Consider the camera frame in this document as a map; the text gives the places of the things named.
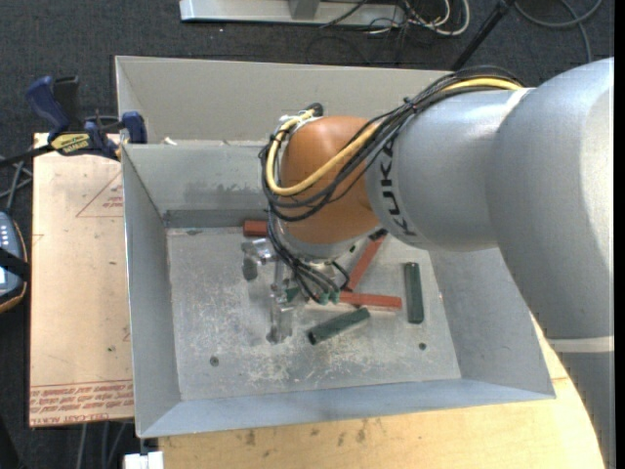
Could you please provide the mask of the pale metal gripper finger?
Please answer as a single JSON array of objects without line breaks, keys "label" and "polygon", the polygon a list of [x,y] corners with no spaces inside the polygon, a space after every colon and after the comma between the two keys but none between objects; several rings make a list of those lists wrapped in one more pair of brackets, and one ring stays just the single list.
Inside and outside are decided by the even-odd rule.
[{"label": "pale metal gripper finger", "polygon": [[252,281],[258,277],[258,269],[274,261],[272,244],[267,238],[245,240],[241,243],[243,253],[242,274],[245,280]]},{"label": "pale metal gripper finger", "polygon": [[267,339],[272,344],[283,343],[292,336],[295,304],[288,300],[286,290],[277,283],[271,286],[271,325]]}]

